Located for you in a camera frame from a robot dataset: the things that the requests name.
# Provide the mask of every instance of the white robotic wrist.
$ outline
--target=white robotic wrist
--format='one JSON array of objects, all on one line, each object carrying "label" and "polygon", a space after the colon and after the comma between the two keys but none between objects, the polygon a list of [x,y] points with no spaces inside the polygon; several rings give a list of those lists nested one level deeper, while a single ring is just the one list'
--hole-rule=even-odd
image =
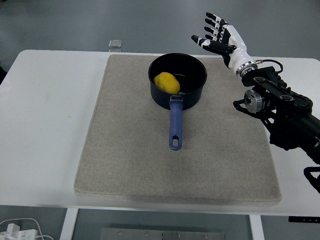
[{"label": "white robotic wrist", "polygon": [[228,66],[235,75],[241,75],[241,72],[247,68],[251,70],[257,68],[256,61],[243,49],[237,48],[230,54],[230,63]]}]

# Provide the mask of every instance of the small metal object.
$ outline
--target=small metal object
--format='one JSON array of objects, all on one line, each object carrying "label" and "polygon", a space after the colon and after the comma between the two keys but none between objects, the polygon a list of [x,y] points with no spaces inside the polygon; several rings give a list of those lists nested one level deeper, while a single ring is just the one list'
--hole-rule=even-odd
[{"label": "small metal object", "polygon": [[247,90],[244,94],[245,108],[250,113],[259,112],[265,105],[264,97],[261,97],[255,90]]},{"label": "small metal object", "polygon": [[121,40],[110,40],[109,48],[121,48]]}]

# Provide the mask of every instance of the felt mat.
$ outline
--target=felt mat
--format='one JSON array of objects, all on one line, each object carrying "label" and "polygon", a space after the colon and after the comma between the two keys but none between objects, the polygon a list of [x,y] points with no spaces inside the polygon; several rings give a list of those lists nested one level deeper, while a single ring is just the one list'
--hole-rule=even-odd
[{"label": "felt mat", "polygon": [[74,183],[106,200],[274,205],[281,193],[264,125],[238,112],[239,77],[221,58],[199,58],[207,81],[183,111],[182,149],[169,148],[170,111],[150,93],[156,56],[111,55]]}]

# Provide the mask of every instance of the black saucepan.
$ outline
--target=black saucepan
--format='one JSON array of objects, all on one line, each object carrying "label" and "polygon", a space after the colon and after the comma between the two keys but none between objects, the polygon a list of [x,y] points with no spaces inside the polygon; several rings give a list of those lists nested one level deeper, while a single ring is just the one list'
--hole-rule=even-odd
[{"label": "black saucepan", "polygon": [[[154,78],[162,72],[175,76],[180,84],[178,94],[159,89]],[[207,80],[205,66],[195,57],[184,53],[168,53],[156,58],[148,71],[150,91],[153,100],[161,107],[170,110],[169,146],[172,150],[182,147],[183,110],[193,107],[200,99]]]}]

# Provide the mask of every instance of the metal plate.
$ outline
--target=metal plate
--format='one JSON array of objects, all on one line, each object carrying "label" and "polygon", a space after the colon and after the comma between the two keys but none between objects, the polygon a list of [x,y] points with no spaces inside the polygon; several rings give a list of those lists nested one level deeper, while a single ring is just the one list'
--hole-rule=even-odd
[{"label": "metal plate", "polygon": [[225,240],[224,233],[102,228],[100,240]]}]

